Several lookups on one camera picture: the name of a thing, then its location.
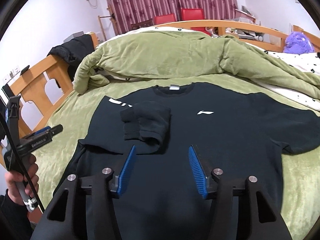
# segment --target gray box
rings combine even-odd
[[[79,37],[79,36],[82,36],[82,35],[84,35],[84,32],[73,33],[68,38],[66,38],[63,42],[71,41],[73,38]]]

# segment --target black cable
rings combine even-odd
[[[4,132],[5,132],[6,136],[7,136],[7,139],[9,141],[10,146],[11,146],[12,152],[14,153],[15,159],[18,162],[23,174],[26,176],[27,181],[28,181],[28,183],[29,183],[29,185],[31,187],[31,190],[32,190],[33,194],[35,195],[35,198],[36,198],[36,200],[37,200],[37,202],[39,204],[40,210],[43,213],[44,212],[44,207],[42,205],[42,202],[41,202],[41,200],[39,198],[39,195],[38,195],[38,193],[37,193],[37,191],[35,189],[35,186],[33,185],[32,181],[31,181],[31,178],[30,178],[30,176],[28,174],[27,169],[23,165],[22,159],[21,159],[20,155],[18,154],[17,148],[14,145],[14,142],[12,140],[12,137],[11,137],[11,134],[10,134],[10,131],[9,131],[9,128],[8,128],[7,123],[6,123],[5,119],[4,119],[4,117],[2,116],[2,114],[0,114],[0,123],[1,123],[1,125],[2,125],[2,127],[4,129]]]

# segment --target green blanket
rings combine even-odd
[[[115,77],[168,79],[231,73],[290,88],[320,99],[320,77],[287,65],[234,36],[210,38],[201,32],[147,31],[106,42],[79,65],[74,90],[109,84],[96,74],[104,69]]]
[[[138,82],[112,81],[109,85],[89,90],[82,96],[73,91],[48,122],[50,126],[61,123],[64,127],[63,132],[56,135],[51,143],[35,151],[39,165],[39,195],[44,206],[50,202],[52,193],[76,149],[77,140],[86,136],[91,117],[105,95],[117,99],[154,85],[185,85],[192,82],[209,82],[240,93],[263,92],[281,103],[308,109],[248,80],[228,74]],[[302,240],[320,215],[320,147],[300,155],[283,155],[282,160],[282,216],[293,239]]]

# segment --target crew neckline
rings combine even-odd
[[[189,85],[180,86],[179,90],[169,90],[168,87],[160,87],[158,85],[152,87],[153,92],[161,97],[181,97],[189,94],[195,87],[194,83]]]

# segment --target li-ning logo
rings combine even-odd
[[[208,112],[208,111],[200,111],[198,114],[212,114],[214,112]]]
[[[122,102],[120,102],[120,101],[118,101],[118,100],[114,100],[114,99],[112,99],[112,98],[109,99],[109,102],[114,103],[114,104],[117,104],[117,105],[122,104],[121,106],[125,106],[125,105],[126,105],[126,103],[122,103]]]
[[[40,141],[37,141],[36,143],[31,144],[31,147],[34,148],[34,147],[44,143],[46,140],[47,140],[46,138],[43,138]]]

